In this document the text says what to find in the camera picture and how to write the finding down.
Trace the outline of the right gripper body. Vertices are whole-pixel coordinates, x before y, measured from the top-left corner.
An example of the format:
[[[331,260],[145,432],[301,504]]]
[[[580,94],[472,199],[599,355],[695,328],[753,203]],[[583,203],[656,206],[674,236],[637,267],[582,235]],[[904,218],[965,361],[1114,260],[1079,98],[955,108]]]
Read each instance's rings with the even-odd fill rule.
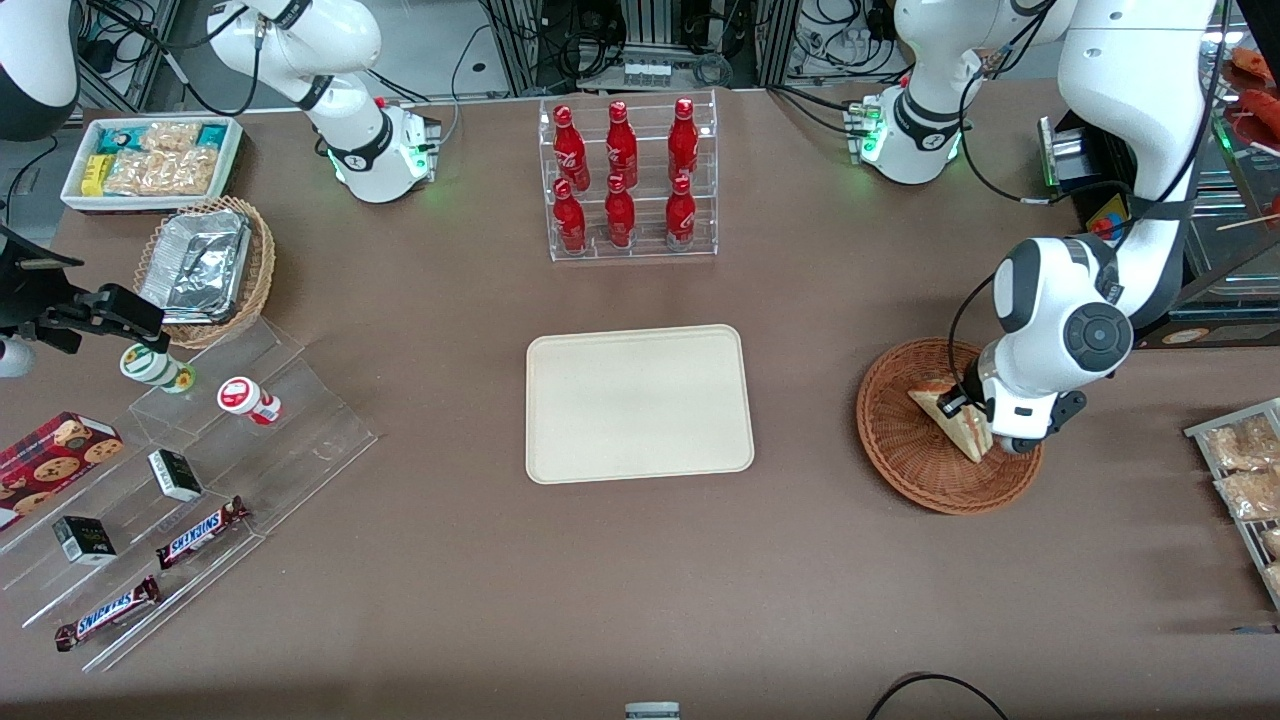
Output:
[[[76,306],[79,290],[65,269],[83,266],[79,258],[65,256],[29,242],[4,225],[1,251],[1,333],[13,337],[20,325],[36,323],[49,309]]]

